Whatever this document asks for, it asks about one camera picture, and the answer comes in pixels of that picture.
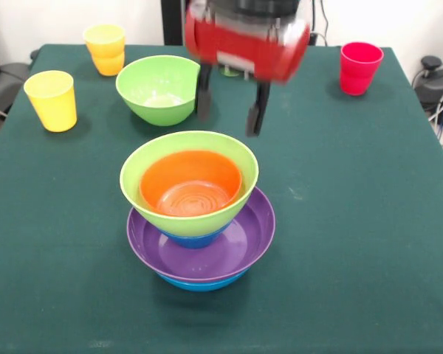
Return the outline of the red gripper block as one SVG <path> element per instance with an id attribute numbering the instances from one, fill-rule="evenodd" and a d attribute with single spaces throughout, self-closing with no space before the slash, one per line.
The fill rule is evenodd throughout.
<path id="1" fill-rule="evenodd" d="M 246 135 L 259 136 L 270 83 L 287 82 L 308 47 L 309 24 L 298 16 L 299 1 L 191 1 L 185 17 L 185 45 L 200 59 L 196 114 L 210 113 L 211 64 L 248 72 L 257 82 Z"/>

